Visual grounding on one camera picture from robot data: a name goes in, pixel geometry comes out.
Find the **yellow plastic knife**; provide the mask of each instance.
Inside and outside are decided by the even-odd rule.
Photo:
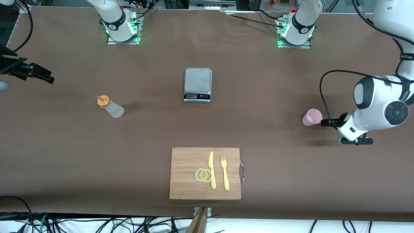
[[[216,189],[216,178],[214,177],[213,152],[210,153],[210,158],[208,159],[208,166],[211,170],[211,188]]]

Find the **wooden cutting board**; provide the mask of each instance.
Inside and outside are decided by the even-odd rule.
[[[211,188],[210,182],[201,182],[195,178],[198,169],[210,170],[208,159],[212,151],[216,189]],[[228,191],[224,190],[222,155],[225,155],[227,160],[226,169],[230,186]],[[174,147],[171,154],[170,199],[240,200],[239,168],[239,148]]]

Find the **plastic bottle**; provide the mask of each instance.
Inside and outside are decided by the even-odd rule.
[[[113,118],[120,118],[124,114],[124,108],[112,101],[107,95],[98,96],[98,105]]]

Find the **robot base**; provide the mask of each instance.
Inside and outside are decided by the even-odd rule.
[[[275,19],[274,21],[276,25],[283,25],[283,22],[279,22],[279,20]],[[304,44],[301,45],[294,45],[289,42],[283,37],[280,36],[282,33],[283,28],[276,27],[276,33],[277,33],[277,47],[278,48],[289,48],[289,49],[310,49],[311,47],[311,40],[308,39]]]
[[[129,40],[127,41],[123,41],[123,42],[119,42],[119,41],[114,41],[109,35],[108,35],[108,39],[106,40],[107,44],[130,44],[130,45],[136,45],[136,44],[140,44],[141,43],[141,33],[142,33],[142,25],[144,22],[144,17],[141,17],[139,19],[136,20],[135,22],[135,26],[131,26],[131,28],[134,31],[137,31],[137,33],[132,36]]]

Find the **black bracket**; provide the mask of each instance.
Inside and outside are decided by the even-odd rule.
[[[340,137],[338,138],[338,142],[340,144],[344,144],[344,145],[372,145],[374,143],[374,139],[372,138],[367,138],[367,137],[359,137],[357,139],[355,139],[354,141],[349,141],[348,139],[344,138],[344,137]]]

